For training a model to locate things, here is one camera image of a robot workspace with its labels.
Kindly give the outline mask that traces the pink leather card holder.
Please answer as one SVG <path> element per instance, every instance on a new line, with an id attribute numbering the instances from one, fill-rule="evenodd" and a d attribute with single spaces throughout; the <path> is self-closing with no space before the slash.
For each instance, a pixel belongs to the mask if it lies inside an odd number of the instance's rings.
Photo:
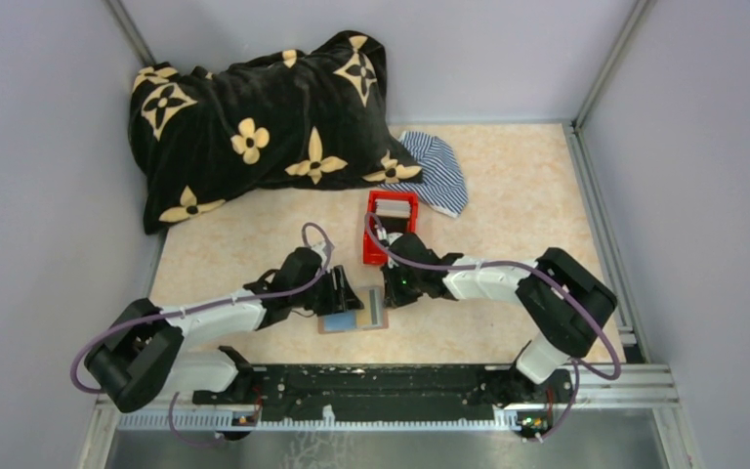
<path id="1" fill-rule="evenodd" d="M 360 300 L 362 307 L 320 317 L 317 327 L 319 334 L 370 331 L 389 327 L 382 286 L 356 287 L 353 293 Z"/>

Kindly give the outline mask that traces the red plastic bin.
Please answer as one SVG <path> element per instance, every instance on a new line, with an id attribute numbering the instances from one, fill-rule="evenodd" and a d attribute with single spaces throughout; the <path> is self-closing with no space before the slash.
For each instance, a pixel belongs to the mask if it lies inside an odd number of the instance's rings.
<path id="1" fill-rule="evenodd" d="M 416 222 L 419 212 L 419 199 L 418 196 L 413 192 L 389 192 L 389 191 L 371 191 L 369 193 L 366 205 L 367 213 L 374 214 L 380 221 L 380 227 L 370 220 L 367 222 L 368 229 L 373 233 L 373 236 L 368 234 L 367 230 L 363 232 L 363 244 L 362 244 L 362 262 L 365 265 L 382 266 L 387 262 L 387 255 L 376 247 L 376 244 L 384 237 L 389 235 L 404 235 L 404 234 L 388 234 L 381 225 L 381 218 L 375 214 L 375 200 L 378 198 L 384 199 L 400 199 L 408 200 L 412 206 L 412 215 L 409 218 L 411 220 L 411 227 L 413 233 L 416 229 Z"/>

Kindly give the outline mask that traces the black card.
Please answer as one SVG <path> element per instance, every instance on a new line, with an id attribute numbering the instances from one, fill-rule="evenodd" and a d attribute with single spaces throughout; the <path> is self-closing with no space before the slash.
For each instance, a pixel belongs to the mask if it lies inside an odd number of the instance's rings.
<path id="1" fill-rule="evenodd" d="M 385 217 L 381 218 L 381 225 L 388 234 L 406 234 L 413 232 L 410 219 Z"/>

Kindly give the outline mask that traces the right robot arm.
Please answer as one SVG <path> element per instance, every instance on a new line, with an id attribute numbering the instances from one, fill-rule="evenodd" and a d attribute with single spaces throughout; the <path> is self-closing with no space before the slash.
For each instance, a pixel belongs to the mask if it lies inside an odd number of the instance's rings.
<path id="1" fill-rule="evenodd" d="M 385 285 L 396 289 L 395 307 L 422 295 L 522 306 L 538 332 L 515 358 L 513 375 L 534 385 L 604 341 L 604 325 L 618 305 L 609 287 L 557 247 L 524 263 L 461 253 L 439 257 L 416 234 L 394 234 L 376 244 L 388 258 L 382 271 Z"/>

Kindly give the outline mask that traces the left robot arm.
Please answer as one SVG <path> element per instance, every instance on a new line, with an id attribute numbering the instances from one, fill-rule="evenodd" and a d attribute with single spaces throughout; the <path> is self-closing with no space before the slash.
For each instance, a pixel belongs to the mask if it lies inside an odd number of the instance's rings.
<path id="1" fill-rule="evenodd" d="M 79 363 L 123 413 L 182 393 L 206 404 L 239 399 L 253 367 L 217 339 L 268 328 L 295 310 L 323 317 L 362 308 L 343 268 L 327 261 L 319 247 L 298 247 L 280 268 L 222 299 L 175 308 L 136 300 Z"/>

